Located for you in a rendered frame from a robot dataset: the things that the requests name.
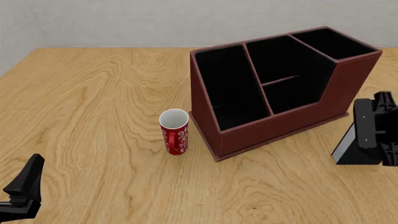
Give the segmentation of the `red-brown desk caddy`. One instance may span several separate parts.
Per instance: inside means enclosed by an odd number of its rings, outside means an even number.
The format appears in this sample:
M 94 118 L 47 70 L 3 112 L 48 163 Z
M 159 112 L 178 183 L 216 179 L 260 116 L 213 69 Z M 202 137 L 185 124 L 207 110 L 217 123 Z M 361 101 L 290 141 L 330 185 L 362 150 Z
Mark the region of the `red-brown desk caddy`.
M 215 161 L 348 115 L 382 50 L 331 27 L 190 52 L 190 116 Z

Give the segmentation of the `flat black rounded plate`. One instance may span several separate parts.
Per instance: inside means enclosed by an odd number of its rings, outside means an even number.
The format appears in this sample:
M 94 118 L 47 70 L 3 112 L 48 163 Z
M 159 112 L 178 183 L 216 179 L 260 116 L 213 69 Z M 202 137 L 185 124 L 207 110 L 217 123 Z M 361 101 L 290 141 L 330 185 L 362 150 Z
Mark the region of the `flat black rounded plate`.
M 359 147 L 375 148 L 377 146 L 376 125 L 373 101 L 369 98 L 360 98 L 354 101 L 354 125 Z

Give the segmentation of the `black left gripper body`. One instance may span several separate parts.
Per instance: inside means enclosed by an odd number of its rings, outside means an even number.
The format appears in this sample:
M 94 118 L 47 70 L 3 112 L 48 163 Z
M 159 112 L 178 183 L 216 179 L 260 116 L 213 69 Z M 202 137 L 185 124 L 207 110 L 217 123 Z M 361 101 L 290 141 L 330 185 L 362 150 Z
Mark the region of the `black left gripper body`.
M 0 202 L 0 221 L 33 219 L 41 206 L 41 201 L 24 196 L 10 196 L 9 199 Z

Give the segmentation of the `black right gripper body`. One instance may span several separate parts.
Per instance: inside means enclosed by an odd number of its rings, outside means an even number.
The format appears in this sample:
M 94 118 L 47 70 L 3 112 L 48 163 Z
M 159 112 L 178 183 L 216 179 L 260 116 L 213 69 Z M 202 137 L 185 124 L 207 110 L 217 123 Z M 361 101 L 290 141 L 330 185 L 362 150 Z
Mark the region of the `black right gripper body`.
M 389 91 L 380 91 L 374 98 L 376 142 L 382 165 L 398 167 L 398 106 Z

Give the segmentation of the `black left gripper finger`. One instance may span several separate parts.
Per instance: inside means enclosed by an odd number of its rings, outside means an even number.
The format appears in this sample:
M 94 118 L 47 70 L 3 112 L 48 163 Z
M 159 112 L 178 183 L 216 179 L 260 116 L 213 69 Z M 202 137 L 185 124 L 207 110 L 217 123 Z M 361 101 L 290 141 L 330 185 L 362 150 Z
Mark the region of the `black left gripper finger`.
M 40 154 L 33 154 L 20 173 L 3 191 L 11 197 L 26 197 L 41 203 L 40 181 L 45 159 Z

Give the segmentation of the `red patterned white-lined mug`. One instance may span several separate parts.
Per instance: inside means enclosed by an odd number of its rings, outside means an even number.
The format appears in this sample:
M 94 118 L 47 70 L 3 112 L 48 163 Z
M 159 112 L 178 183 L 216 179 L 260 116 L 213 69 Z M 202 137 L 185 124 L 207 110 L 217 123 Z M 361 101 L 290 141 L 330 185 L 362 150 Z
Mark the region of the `red patterned white-lined mug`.
M 167 151 L 181 155 L 188 149 L 189 115 L 180 109 L 169 109 L 159 116 L 159 124 Z

